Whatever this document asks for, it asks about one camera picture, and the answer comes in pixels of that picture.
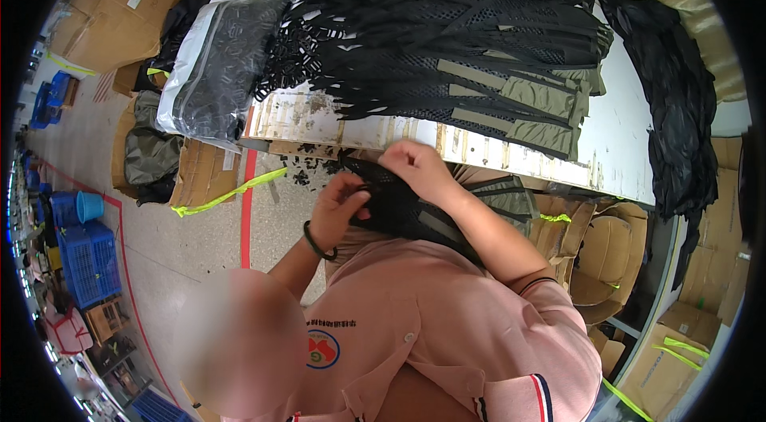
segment blue basket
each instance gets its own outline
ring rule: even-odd
[[[101,226],[91,229],[93,238],[85,226],[57,231],[63,276],[75,305],[81,309],[122,289],[114,235]]]
[[[132,403],[133,409],[149,422],[192,422],[189,414],[167,402],[154,390],[146,390]]]
[[[117,266],[114,233],[99,221],[83,225],[93,245],[93,267],[99,274],[98,286],[102,293],[116,293],[122,289],[120,269]]]
[[[51,212],[53,212],[53,225],[59,229],[62,227],[77,226],[77,193],[57,191],[51,195]]]
[[[77,218],[81,223],[103,216],[103,197],[95,193],[77,193]]]
[[[35,130],[43,130],[50,122],[51,114],[47,110],[48,94],[51,91],[50,83],[43,83],[38,89],[38,95],[34,99],[34,109],[32,118],[29,120],[29,127]]]
[[[40,173],[30,169],[27,171],[27,189],[37,191],[40,188]]]
[[[69,86],[71,78],[72,75],[64,71],[59,71],[53,76],[50,96],[46,102],[48,106],[61,106],[63,104],[63,99],[67,97],[67,86]]]
[[[38,197],[38,221],[45,221],[45,211],[43,211],[42,197]]]

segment striped sleeve trim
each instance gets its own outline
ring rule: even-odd
[[[548,389],[548,382],[540,374],[532,374],[530,377],[535,383],[535,390],[537,391],[540,422],[553,422],[553,404],[551,403],[551,392]]]
[[[524,289],[519,291],[519,295],[521,296],[524,293],[524,291],[526,291],[527,289],[532,287],[534,284],[539,283],[541,281],[552,281],[552,282],[557,283],[557,284],[559,283],[557,280],[553,279],[552,277],[540,277],[538,279],[530,281],[526,286],[524,286]]]

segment neon yellow strap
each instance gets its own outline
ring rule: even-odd
[[[170,77],[170,73],[168,73],[165,70],[160,70],[159,68],[148,68],[146,70],[146,75],[154,74],[154,73],[164,73],[167,78]]]
[[[709,352],[705,352],[705,351],[704,351],[704,350],[702,350],[702,349],[697,349],[697,348],[695,348],[693,345],[689,345],[689,344],[686,344],[685,342],[676,341],[675,339],[672,339],[672,338],[670,338],[670,337],[665,337],[665,345],[671,345],[671,346],[673,346],[673,347],[680,347],[680,348],[684,348],[684,349],[686,349],[687,351],[692,351],[692,352],[694,352],[694,353],[695,353],[695,354],[697,354],[699,357],[702,357],[702,358],[704,358],[704,359],[707,359],[708,357],[710,357],[710,353],[709,353]]]
[[[571,223],[572,220],[567,215],[558,215],[558,216],[548,216],[548,215],[540,215],[542,219],[545,219],[546,221],[550,221],[551,223],[555,223],[556,221],[566,221],[568,223]]]
[[[623,403],[625,403],[625,405],[627,405],[630,409],[632,409],[633,412],[641,416],[644,420],[646,420],[646,422],[654,422],[654,420],[652,420],[652,417],[649,417],[648,415],[646,415],[646,413],[640,408],[638,408],[638,406],[634,404],[631,399],[627,398],[627,395],[620,392],[620,390],[614,387],[612,384],[610,384],[609,381],[607,381],[607,379],[601,378],[601,381],[604,382],[604,385],[607,386],[607,389],[611,390],[612,394],[618,396],[618,398],[620,398],[620,400],[622,400]]]
[[[93,71],[93,70],[86,70],[85,68],[73,67],[72,65],[68,65],[68,64],[64,63],[63,61],[59,61],[56,58],[52,57],[50,52],[48,52],[45,55],[45,57],[48,60],[53,60],[58,66],[62,67],[64,70],[72,70],[72,71],[76,71],[78,73],[85,73],[85,74],[91,75],[91,76],[96,74],[96,72]]]
[[[258,176],[257,178],[252,178],[250,181],[247,181],[246,183],[244,183],[244,185],[238,187],[237,189],[229,191],[223,196],[218,196],[213,201],[209,201],[202,206],[193,207],[191,209],[189,209],[186,206],[181,206],[181,207],[171,207],[171,209],[177,212],[178,216],[180,217],[184,217],[186,215],[196,215],[197,213],[207,211],[211,207],[226,201],[229,197],[232,197],[233,195],[236,195],[237,193],[244,193],[251,187],[262,185],[263,183],[272,181],[273,179],[277,179],[283,174],[285,174],[286,172],[287,172],[287,168],[279,168],[276,171],[268,172],[265,175]]]
[[[678,352],[671,351],[670,349],[666,348],[664,345],[652,344],[652,349],[662,349],[665,352],[667,352],[668,354],[670,354],[673,357],[675,357],[676,359],[682,361],[684,364],[688,365],[690,368],[692,368],[692,369],[694,369],[696,371],[702,370],[702,368],[703,368],[701,365],[695,364],[694,362],[688,360],[687,358],[685,358],[684,356],[682,356]]]

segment olive green fabric panel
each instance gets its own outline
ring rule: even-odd
[[[577,137],[580,135],[577,126],[575,126],[577,130],[568,130],[547,122],[505,121],[462,108],[452,110],[452,117],[456,120],[470,121],[505,131],[506,138],[517,141],[519,144],[529,143],[530,145],[541,146],[569,155],[568,159],[577,159]]]
[[[532,192],[529,189],[525,189],[524,191],[513,191],[496,195],[482,196],[481,193],[487,191],[512,190],[514,188],[523,187],[521,179],[519,179],[518,176],[514,176],[512,179],[505,179],[504,181],[499,181],[497,183],[493,183],[492,181],[488,181],[488,183],[489,184],[487,185],[474,188],[471,190],[471,192],[474,193],[476,197],[478,197],[485,205],[489,207],[499,209],[514,215],[528,216],[528,220],[519,221],[514,217],[498,213],[498,216],[501,216],[503,219],[513,225],[513,227],[521,232],[524,237],[529,237],[531,231],[531,220],[540,217],[540,211],[537,208],[537,204],[535,203],[535,196],[532,194]]]
[[[542,146],[570,155],[572,151],[573,131],[551,125],[547,122],[533,122],[516,120],[513,122],[511,130],[505,137],[516,140],[520,144],[529,143],[531,145]],[[577,142],[574,141],[574,147],[577,148]]]
[[[450,83],[450,96],[451,97],[485,97],[484,93],[471,90],[470,88],[462,87],[459,84]]]
[[[500,118],[495,118],[494,116],[485,115],[480,112],[464,110],[463,108],[455,108],[452,110],[452,117],[455,120],[470,121],[505,132],[513,129],[513,121],[501,120]]]
[[[454,74],[456,77],[481,83],[490,88],[495,88],[496,90],[503,89],[503,86],[505,85],[505,79],[503,78],[447,60],[439,60],[436,69],[445,73]]]
[[[551,73],[574,81],[587,81],[590,86],[587,93],[594,96],[603,96],[607,93],[607,87],[604,85],[604,80],[601,79],[601,65],[596,68],[580,70],[551,70]]]
[[[505,82],[500,94],[560,118],[569,118],[578,100],[577,94],[514,77]]]

